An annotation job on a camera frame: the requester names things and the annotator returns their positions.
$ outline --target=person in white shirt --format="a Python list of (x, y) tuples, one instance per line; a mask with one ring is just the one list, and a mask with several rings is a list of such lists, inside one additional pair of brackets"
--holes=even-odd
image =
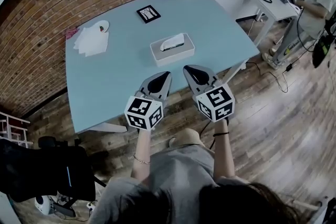
[(303, 8), (300, 16), (288, 25), (280, 47), (270, 54), (262, 54), (262, 58), (271, 67), (277, 69), (284, 60), (296, 52), (305, 43), (319, 39), (326, 24), (331, 18), (335, 0), (296, 0), (296, 5)]

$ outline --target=gray pants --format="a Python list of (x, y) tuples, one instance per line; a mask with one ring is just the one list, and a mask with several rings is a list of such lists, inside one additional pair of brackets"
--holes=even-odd
[[(292, 19), (292, 21), (289, 23), (283, 36), (282, 43), (272, 58), (272, 61), (277, 65), (283, 62), (289, 55), (298, 51), (302, 47), (302, 44), (298, 38), (297, 22), (298, 17)], [(313, 40), (313, 38), (311, 38), (305, 31), (303, 31), (300, 25), (299, 35), (303, 44), (306, 44), (307, 42)]]

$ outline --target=black wristband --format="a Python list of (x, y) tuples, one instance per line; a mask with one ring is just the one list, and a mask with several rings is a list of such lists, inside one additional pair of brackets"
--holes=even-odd
[(227, 133), (218, 133), (218, 134), (214, 134), (213, 137), (220, 136), (220, 135), (224, 135), (224, 134), (229, 134), (229, 132), (227, 132)]

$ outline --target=hair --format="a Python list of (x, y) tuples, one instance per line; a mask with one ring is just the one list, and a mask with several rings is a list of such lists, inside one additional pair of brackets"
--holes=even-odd
[(230, 223), (299, 223), (297, 212), (259, 183), (207, 186), (201, 190), (199, 200), (202, 224), (223, 219)]
[[(199, 192), (199, 223), (298, 224), (295, 209), (285, 205), (268, 187), (249, 185), (209, 185)], [(141, 191), (120, 199), (118, 219), (107, 223), (167, 224), (172, 222), (173, 204), (169, 192), (157, 195)]]

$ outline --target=pink object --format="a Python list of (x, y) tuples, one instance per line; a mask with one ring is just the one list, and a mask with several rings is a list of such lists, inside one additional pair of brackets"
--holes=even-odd
[(74, 29), (69, 29), (69, 30), (67, 30), (66, 33), (65, 33), (65, 38), (66, 38), (66, 39), (70, 39), (70, 38), (72, 38), (72, 36), (73, 36), (75, 33), (77, 33), (78, 31), (79, 31), (79, 28), (78, 28), (78, 27), (76, 27), (76, 28), (74, 28)]

